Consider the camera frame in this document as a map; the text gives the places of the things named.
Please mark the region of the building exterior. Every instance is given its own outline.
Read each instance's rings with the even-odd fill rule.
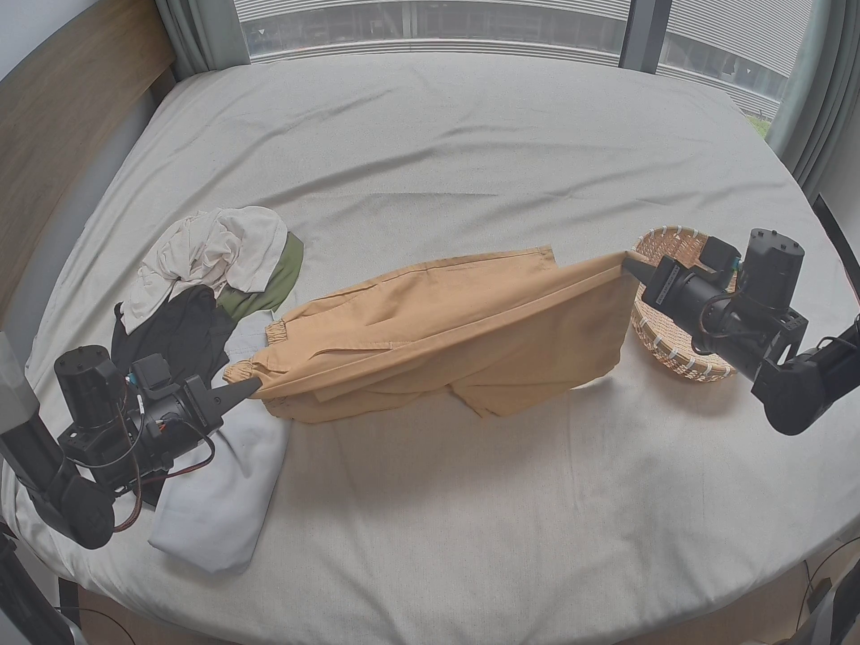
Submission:
[[[234,0],[253,61],[480,51],[617,65],[630,0]],[[658,74],[779,107],[812,0],[673,0]]]

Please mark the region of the khaki trousers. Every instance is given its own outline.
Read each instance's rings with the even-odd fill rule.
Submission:
[[[405,267],[291,311],[224,377],[260,378],[254,398],[307,423],[442,389],[515,414],[618,363],[638,287],[627,255],[558,267],[543,247]]]

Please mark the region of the green garment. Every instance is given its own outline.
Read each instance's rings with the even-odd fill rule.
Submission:
[[[237,323],[257,310],[275,310],[284,303],[284,299],[296,284],[304,255],[305,244],[289,232],[286,235],[284,252],[274,267],[266,289],[262,292],[246,293],[227,285],[218,297],[218,305]]]

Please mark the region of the wrinkled bed sheet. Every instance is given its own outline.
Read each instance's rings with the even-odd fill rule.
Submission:
[[[857,313],[797,186],[716,90],[456,53],[233,68],[170,93],[65,264],[28,367],[53,433],[70,417],[52,361],[109,346],[156,238],[252,204],[305,242],[285,308],[418,261],[550,244],[566,265],[686,224],[741,249],[754,226],[801,242],[805,346]],[[151,511],[84,550],[7,466],[3,514],[59,575],[226,640],[613,642],[724,605],[860,513],[860,393],[789,438],[749,390],[678,378],[629,332],[609,375],[510,418],[437,395],[296,423],[240,576],[154,550]]]

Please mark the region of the black garment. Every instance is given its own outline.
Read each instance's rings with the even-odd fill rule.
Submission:
[[[176,382],[199,375],[207,388],[220,368],[227,365],[224,343],[236,328],[236,321],[215,306],[215,294],[205,285],[192,286],[176,298],[165,301],[146,322],[127,335],[120,304],[113,308],[111,360],[126,375],[132,363],[160,353],[170,365]]]

